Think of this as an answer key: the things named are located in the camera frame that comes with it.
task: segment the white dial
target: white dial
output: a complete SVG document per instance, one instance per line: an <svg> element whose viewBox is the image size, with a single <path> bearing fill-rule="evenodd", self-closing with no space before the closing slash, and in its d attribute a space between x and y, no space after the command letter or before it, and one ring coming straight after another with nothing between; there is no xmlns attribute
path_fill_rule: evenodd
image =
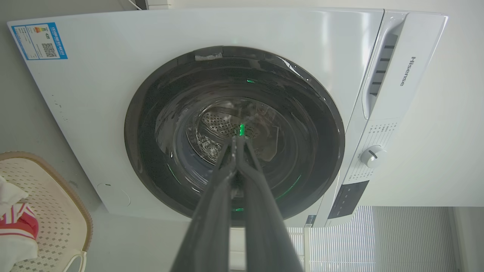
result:
<svg viewBox="0 0 484 272"><path fill-rule="evenodd" d="M386 158L387 152L381 146L372 146L365 150L360 157L361 162L368 168L376 168Z"/></svg>

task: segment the washing machine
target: washing machine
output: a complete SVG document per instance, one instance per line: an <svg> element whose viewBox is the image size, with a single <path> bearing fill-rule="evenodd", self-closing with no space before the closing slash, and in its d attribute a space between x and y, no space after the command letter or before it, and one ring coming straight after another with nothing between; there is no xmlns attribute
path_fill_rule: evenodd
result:
<svg viewBox="0 0 484 272"><path fill-rule="evenodd" d="M241 123L288 227L349 220L447 17L131 11L8 23L109 212L188 221ZM243 195L232 225L243 226Z"/></svg>

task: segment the hisense logo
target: hisense logo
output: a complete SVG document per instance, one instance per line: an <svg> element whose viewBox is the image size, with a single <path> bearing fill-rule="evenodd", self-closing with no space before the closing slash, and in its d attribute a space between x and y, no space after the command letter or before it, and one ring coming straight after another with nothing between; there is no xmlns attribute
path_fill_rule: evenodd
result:
<svg viewBox="0 0 484 272"><path fill-rule="evenodd" d="M400 83L400 86L403 86L405 84L405 80L407 79L408 73L410 72L410 68L412 68L413 63L415 62L415 57L412 57L410 60L410 63L407 66L407 70L405 71L405 75L403 76L402 83Z"/></svg>

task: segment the gray window blind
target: gray window blind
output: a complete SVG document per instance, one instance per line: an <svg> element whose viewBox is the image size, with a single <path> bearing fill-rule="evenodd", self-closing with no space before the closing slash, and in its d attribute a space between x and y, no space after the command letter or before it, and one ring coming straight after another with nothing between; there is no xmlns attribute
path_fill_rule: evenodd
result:
<svg viewBox="0 0 484 272"><path fill-rule="evenodd" d="M342 225L288 228L311 272L455 272L450 219L443 207L359 207Z"/></svg>

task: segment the washing machine door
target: washing machine door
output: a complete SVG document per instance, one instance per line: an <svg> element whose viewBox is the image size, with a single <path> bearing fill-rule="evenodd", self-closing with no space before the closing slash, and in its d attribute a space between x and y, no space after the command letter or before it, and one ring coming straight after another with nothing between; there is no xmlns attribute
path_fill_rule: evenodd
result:
<svg viewBox="0 0 484 272"><path fill-rule="evenodd" d="M283 218L321 198L343 159L341 117L303 67L269 52L209 47L161 66L129 105L126 149L144 185L191 217L221 147L242 123ZM233 226L243 226L243 209L238 192Z"/></svg>

